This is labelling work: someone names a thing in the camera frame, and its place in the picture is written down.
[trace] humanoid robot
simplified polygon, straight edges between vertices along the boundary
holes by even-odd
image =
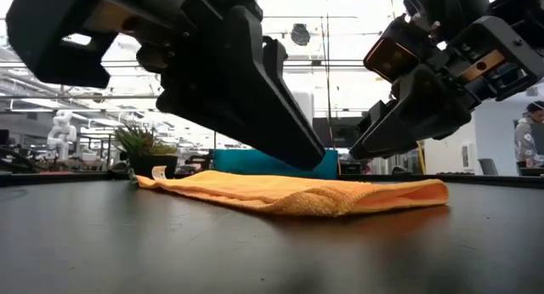
[[[68,159],[68,143],[76,141],[77,138],[76,127],[70,125],[70,119],[70,111],[57,111],[53,118],[53,129],[48,134],[49,150],[56,150],[61,161]]]

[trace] microfiber towel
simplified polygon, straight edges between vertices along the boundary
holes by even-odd
[[[444,205],[448,189],[431,179],[402,184],[369,184],[282,176],[205,171],[183,179],[138,176],[139,186],[254,212],[337,217],[397,208]]]

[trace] plant pot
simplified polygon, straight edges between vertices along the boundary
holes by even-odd
[[[134,170],[134,174],[147,178],[153,178],[151,174],[153,167],[167,166],[164,172],[167,178],[171,179],[178,165],[178,157],[175,155],[129,156],[128,161],[130,162],[130,167]]]

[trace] white wall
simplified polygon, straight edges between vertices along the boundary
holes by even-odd
[[[490,158],[496,165],[499,175],[517,176],[513,120],[518,120],[527,107],[527,102],[485,101],[474,114],[476,127],[476,147],[478,158]]]
[[[531,99],[508,100],[501,103],[485,101],[473,112],[473,119],[450,137],[425,140],[428,174],[466,172],[462,166],[462,145],[472,142],[473,171],[482,175],[478,159],[492,159],[499,175],[517,176],[513,121],[518,120]]]
[[[473,119],[462,126],[450,137],[442,140],[425,140],[425,167],[427,174],[436,174],[439,172],[468,172],[462,165],[462,145],[473,143],[476,145],[475,120]],[[473,172],[481,174],[477,164],[477,148],[473,146],[474,155],[472,166],[475,166]]]
[[[48,136],[53,126],[53,117],[46,113],[37,113],[37,120],[26,118],[26,114],[0,115],[0,128],[8,129],[9,134]]]
[[[312,125],[312,120],[314,119],[314,95],[311,92],[292,91],[292,97],[306,116],[309,125]]]

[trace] black table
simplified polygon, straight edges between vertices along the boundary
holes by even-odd
[[[540,177],[542,174],[544,174],[544,167],[521,167],[519,172],[523,176]]]
[[[0,293],[542,293],[544,191],[271,218],[127,182],[0,189]]]

